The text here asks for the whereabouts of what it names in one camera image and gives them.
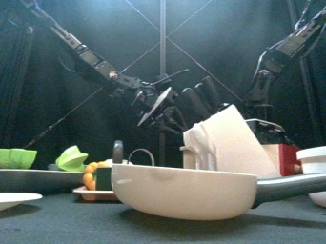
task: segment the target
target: green cup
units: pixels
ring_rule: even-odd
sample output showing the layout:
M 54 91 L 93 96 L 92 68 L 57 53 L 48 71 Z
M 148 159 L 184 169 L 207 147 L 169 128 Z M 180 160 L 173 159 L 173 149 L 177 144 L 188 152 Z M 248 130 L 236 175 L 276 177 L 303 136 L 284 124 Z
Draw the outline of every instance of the green cup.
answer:
M 37 151 L 23 149 L 0 149 L 0 168 L 29 169 L 36 159 Z

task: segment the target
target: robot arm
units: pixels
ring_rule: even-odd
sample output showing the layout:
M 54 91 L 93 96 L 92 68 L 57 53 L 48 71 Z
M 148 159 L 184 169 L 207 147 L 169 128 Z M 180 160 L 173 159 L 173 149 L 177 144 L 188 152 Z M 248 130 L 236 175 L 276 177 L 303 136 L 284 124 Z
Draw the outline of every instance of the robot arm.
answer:
M 160 82 L 156 82 L 154 85 L 152 85 L 136 77 L 122 75 L 109 62 L 94 54 L 76 37 L 62 29 L 53 18 L 41 10 L 36 0 L 19 0 L 19 3 L 37 18 L 37 21 L 40 21 L 60 37 L 78 59 L 104 77 L 109 83 L 106 85 L 112 85 L 109 87 L 113 87 L 114 89 L 113 96 L 121 96 L 125 90 L 134 90 L 136 99 L 133 105 L 141 107 L 144 110 L 149 110 L 158 95 L 160 84 L 157 83 Z
M 253 75 L 253 86 L 245 98 L 247 107 L 267 105 L 271 82 L 280 77 L 288 65 L 309 53 L 323 32 L 324 24 L 326 7 L 305 26 L 261 54 Z

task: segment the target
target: table surface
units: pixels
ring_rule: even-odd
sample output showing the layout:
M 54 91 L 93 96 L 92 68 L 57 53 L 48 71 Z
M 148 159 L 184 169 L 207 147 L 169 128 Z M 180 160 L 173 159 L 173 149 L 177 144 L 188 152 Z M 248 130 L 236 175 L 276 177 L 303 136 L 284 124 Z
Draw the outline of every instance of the table surface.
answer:
M 228 220 L 188 221 L 60 193 L 0 212 L 1 243 L 324 243 L 326 209 L 307 196 Z

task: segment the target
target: plate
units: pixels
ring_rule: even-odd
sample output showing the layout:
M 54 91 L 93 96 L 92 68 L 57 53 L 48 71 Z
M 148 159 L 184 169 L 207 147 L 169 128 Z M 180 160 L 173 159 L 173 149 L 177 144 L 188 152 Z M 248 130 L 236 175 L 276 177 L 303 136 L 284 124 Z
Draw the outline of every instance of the plate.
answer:
M 41 195 L 36 193 L 0 193 L 0 211 L 37 199 L 41 199 Z
M 0 169 L 1 193 L 64 193 L 82 185 L 82 173 Z
M 85 186 L 73 190 L 86 201 L 118 201 L 113 191 L 89 191 Z

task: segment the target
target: white cup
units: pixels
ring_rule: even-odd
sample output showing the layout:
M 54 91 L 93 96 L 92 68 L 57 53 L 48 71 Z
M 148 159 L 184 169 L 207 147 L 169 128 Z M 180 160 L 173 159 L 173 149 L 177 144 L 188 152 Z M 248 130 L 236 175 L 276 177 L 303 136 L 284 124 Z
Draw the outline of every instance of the white cup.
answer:
M 301 162 L 303 174 L 326 173 L 326 146 L 297 151 L 296 158 Z M 316 205 L 326 208 L 326 192 L 311 193 L 309 198 Z

